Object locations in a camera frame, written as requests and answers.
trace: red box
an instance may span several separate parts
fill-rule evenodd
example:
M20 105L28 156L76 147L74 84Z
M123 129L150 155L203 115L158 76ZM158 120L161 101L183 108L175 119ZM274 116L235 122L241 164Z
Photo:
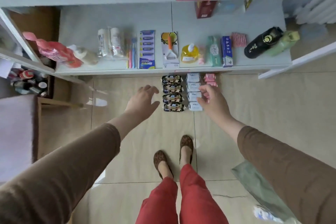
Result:
M195 2L196 17L198 19L211 17L212 12L215 9L216 3L217 0L196 1Z

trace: pink detergent bottle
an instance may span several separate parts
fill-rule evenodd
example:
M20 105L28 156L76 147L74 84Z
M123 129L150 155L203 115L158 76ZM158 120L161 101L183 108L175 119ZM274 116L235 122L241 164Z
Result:
M23 36L27 40L35 41L39 52L51 60L62 62L71 68L82 65L82 61L74 56L73 51L59 42L48 42L44 39L37 39L35 34L31 32L23 32Z

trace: brown sleeve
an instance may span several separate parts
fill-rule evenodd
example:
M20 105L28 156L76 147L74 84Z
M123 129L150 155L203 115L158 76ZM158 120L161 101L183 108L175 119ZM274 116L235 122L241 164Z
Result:
M120 135L103 124L35 162L0 187L0 223L66 223L120 151Z
M336 223L336 169L252 127L237 142L300 222Z

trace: hand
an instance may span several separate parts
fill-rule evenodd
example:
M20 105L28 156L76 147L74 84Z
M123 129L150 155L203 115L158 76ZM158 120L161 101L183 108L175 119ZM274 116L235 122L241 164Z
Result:
M203 98L197 98L197 102L215 123L222 127L223 123L227 123L234 119L230 114L226 99L217 87L207 84L200 86L199 89L203 94L209 95L209 103Z
M148 119L160 105L159 101L152 103L154 93L159 93L155 86L146 85L145 87L140 87L137 93L128 101L125 113L138 118L140 122Z

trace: yellow liquid bottle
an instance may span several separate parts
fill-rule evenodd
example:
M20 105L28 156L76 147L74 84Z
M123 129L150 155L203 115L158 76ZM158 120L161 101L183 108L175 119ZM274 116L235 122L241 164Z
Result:
M200 51L194 44L186 45L182 48L181 60L183 63L193 63L200 55Z

